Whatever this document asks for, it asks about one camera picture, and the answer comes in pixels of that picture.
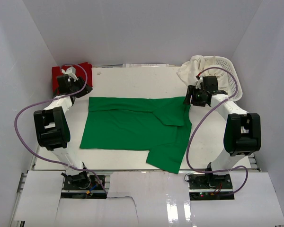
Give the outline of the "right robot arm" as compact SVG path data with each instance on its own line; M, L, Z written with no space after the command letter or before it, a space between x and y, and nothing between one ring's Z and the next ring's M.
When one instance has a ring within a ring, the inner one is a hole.
M184 104L200 107L208 105L211 113L217 111L226 121L223 150L205 171L199 171L200 178L192 180L218 191L230 181L229 172L237 169L236 164L241 159L260 150L260 116L241 109L226 91L219 90L215 76L204 77L200 87L189 85Z

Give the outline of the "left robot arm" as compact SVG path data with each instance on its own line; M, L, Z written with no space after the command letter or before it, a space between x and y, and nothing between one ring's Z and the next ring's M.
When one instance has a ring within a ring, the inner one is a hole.
M38 144L55 154L59 162L65 163L66 182L82 190L89 188L91 178L82 161L75 152L67 148L71 140L71 133L65 113L73 106L76 98L89 92L92 87L85 84L81 77L70 76L66 73L57 77L58 88L54 91L52 101L46 108L34 112L35 130Z

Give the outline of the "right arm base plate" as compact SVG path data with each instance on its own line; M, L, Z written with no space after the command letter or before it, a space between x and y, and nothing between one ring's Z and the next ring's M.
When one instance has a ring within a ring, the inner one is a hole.
M234 200L231 177L227 175L193 174L184 176L191 201Z

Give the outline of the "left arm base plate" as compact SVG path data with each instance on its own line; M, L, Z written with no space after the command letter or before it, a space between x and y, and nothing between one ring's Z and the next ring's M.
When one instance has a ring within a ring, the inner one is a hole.
M62 184L62 199L106 199L107 195L103 191L100 183L108 191L109 185L105 186L108 176L99 175L99 180L94 175L89 175L89 180L81 179L71 181L64 178Z

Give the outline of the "green t shirt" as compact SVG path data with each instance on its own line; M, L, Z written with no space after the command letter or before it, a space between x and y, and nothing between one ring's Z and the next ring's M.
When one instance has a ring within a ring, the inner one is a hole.
M148 151L146 163L177 174L192 124L183 97L90 97L80 149Z

